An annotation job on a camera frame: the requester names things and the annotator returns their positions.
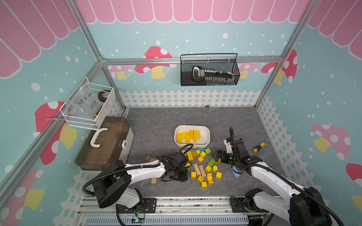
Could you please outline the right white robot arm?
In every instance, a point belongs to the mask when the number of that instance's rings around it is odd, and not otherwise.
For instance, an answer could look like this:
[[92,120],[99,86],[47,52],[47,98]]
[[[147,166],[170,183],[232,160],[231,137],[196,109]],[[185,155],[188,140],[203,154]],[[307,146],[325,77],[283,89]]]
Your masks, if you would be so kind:
[[231,165],[234,173],[248,175],[264,182],[279,197],[275,197],[260,188],[245,193],[244,208],[248,212],[266,210],[292,226],[331,226],[342,220],[326,206],[321,193],[314,187],[305,188],[293,183],[285,176],[269,167],[266,162],[246,150],[243,140],[235,139],[233,128],[230,136],[224,140],[226,151],[219,150],[221,162]]

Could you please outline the long yellow block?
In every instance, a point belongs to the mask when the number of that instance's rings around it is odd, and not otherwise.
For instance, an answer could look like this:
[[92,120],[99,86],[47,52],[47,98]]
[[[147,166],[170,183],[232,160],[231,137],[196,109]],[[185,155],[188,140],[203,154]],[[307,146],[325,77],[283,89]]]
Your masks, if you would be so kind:
[[190,132],[186,132],[186,134],[185,134],[185,141],[186,141],[186,144],[189,144],[189,143],[190,143]]
[[181,144],[183,141],[182,133],[177,134],[177,143]]

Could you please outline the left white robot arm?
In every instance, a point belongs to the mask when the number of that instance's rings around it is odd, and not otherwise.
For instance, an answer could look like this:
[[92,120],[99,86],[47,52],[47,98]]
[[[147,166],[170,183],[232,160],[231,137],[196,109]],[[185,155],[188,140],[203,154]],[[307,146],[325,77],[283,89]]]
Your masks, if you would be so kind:
[[158,155],[149,163],[125,164],[122,160],[117,160],[95,178],[86,182],[82,192],[95,196],[101,209],[115,204],[118,223],[123,226],[124,223],[119,216],[120,206],[130,209],[136,216],[145,210],[145,201],[140,191],[136,188],[130,189],[129,186],[153,178],[160,178],[163,182],[187,181],[189,168],[187,164],[190,160],[186,154],[193,146],[186,144],[177,152]]

